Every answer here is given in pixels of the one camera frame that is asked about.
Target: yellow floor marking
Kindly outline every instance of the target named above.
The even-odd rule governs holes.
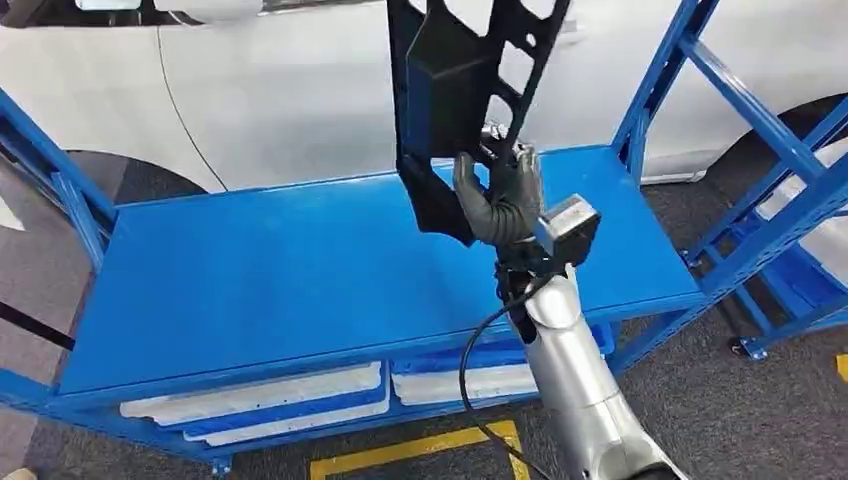
[[[490,423],[488,427],[503,437],[516,450],[519,452],[522,451],[515,422],[512,420],[503,420]],[[339,473],[415,458],[421,455],[450,450],[451,448],[482,443],[487,440],[489,438],[479,428],[466,428],[411,442],[398,443],[388,447],[315,460],[309,465],[309,477],[311,480],[323,480],[328,475],[338,475]],[[526,465],[512,455],[509,456],[509,460],[512,464],[512,471],[516,480],[530,480],[530,472],[527,471]]]
[[[836,356],[836,371],[839,372],[843,382],[848,382],[848,353]]]

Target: black bracket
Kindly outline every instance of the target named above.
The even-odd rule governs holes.
[[[427,0],[426,13],[407,0],[388,0],[397,170],[421,231],[444,233],[466,245],[475,240],[456,194],[433,171],[434,158],[471,154],[492,172],[490,196],[502,193],[498,179],[513,167],[512,145],[568,10],[569,0],[551,1],[551,15],[540,19],[521,0],[494,0],[488,33],[480,37],[444,0]],[[522,92],[498,74],[506,42],[533,62]],[[480,133],[493,96],[512,112],[495,155],[481,145]]]

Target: robotic hand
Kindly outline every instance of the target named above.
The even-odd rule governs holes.
[[[580,308],[575,267],[588,255],[600,215],[577,194],[542,213],[538,155],[523,145],[513,155],[511,172],[492,172],[492,181],[501,175],[502,195],[487,197],[466,154],[455,159],[454,190],[474,234],[497,249],[500,298],[508,306],[523,302],[508,310],[510,320],[564,447],[569,477],[685,479],[633,415]],[[460,380],[465,394],[464,368]]]

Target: white car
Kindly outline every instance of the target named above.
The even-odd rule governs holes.
[[[14,16],[32,3],[14,0],[5,23],[21,28],[0,28],[0,86],[62,148],[144,160],[210,192],[392,170],[384,3],[302,1],[83,12],[56,0]],[[575,0],[522,137],[609,142],[679,3]],[[468,23],[488,5],[448,1]],[[724,0],[702,38],[780,113],[848,92],[846,21],[844,0]],[[698,180],[749,130],[687,65],[651,126],[645,181]]]

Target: blue metal shelf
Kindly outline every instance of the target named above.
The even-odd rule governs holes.
[[[610,148],[551,152],[542,165],[551,204],[576,191],[604,217],[578,272],[590,322],[701,299]],[[395,174],[122,208],[57,401],[457,348],[500,306],[494,261],[483,245],[422,235]],[[504,320],[484,341],[511,335]]]

